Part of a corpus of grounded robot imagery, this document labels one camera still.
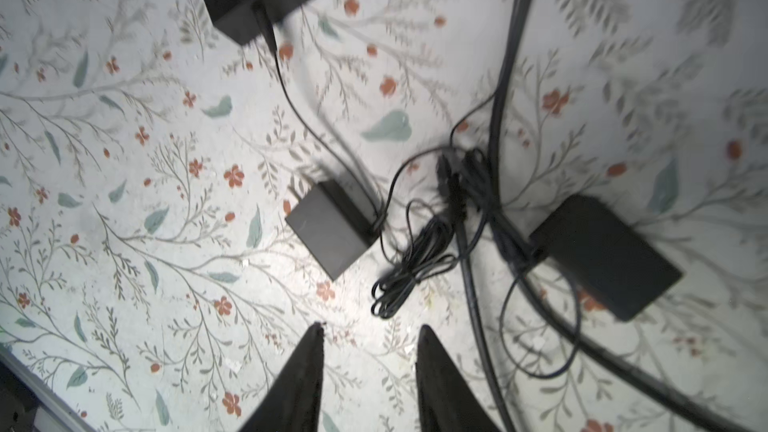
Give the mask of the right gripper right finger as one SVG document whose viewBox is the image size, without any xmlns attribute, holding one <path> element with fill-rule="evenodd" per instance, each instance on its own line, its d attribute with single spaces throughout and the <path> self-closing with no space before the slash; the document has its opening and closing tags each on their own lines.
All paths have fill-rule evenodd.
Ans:
<svg viewBox="0 0 768 432">
<path fill-rule="evenodd" d="M 499 431 L 428 325 L 420 329 L 415 368 L 422 431 Z"/>
</svg>

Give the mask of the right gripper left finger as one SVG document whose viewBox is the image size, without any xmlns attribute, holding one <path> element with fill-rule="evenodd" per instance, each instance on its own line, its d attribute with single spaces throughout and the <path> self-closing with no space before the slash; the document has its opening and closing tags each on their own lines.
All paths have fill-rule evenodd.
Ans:
<svg viewBox="0 0 768 432">
<path fill-rule="evenodd" d="M 324 378 L 323 342 L 323 326 L 315 322 L 240 431 L 318 430 Z"/>
</svg>

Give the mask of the black power adapter with cord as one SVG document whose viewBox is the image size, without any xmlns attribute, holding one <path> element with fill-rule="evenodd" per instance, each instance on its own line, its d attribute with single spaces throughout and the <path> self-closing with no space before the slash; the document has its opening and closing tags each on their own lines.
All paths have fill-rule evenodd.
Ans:
<svg viewBox="0 0 768 432">
<path fill-rule="evenodd" d="M 375 202 L 374 219 L 370 221 L 344 188 L 333 179 L 313 188 L 297 203 L 287 217 L 287 224 L 308 249 L 325 273 L 338 278 L 374 243 L 383 242 L 387 213 L 394 199 L 399 178 L 415 160 L 436 152 L 452 151 L 440 146 L 410 157 L 395 173 L 384 201 Z M 451 271 L 469 256 L 470 250 L 452 254 L 448 251 L 458 237 L 461 189 L 457 176 L 449 171 L 450 162 L 443 157 L 438 163 L 438 176 L 446 194 L 446 208 L 435 212 L 423 228 L 415 233 L 411 223 L 414 200 L 406 205 L 405 219 L 408 246 L 396 258 L 386 256 L 390 269 L 372 287 L 371 313 L 382 320 L 393 318 L 416 286 Z"/>
</svg>

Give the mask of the floral patterned table mat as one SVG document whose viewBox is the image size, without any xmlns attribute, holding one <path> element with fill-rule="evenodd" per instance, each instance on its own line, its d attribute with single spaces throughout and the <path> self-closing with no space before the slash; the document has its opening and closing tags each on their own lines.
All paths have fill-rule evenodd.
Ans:
<svg viewBox="0 0 768 432">
<path fill-rule="evenodd" d="M 426 323 L 492 407 L 459 270 L 370 311 L 437 152 L 336 279 L 286 217 L 333 179 L 372 221 L 484 146 L 512 4 L 310 0 L 272 56 L 204 0 L 1 0 L 2 346 L 99 431 L 235 431 L 320 321 L 321 428 L 415 431 Z M 521 229 L 590 194 L 683 273 L 629 322 L 580 294 L 584 335 L 765 430 L 767 0 L 533 0 L 505 108 Z"/>
</svg>

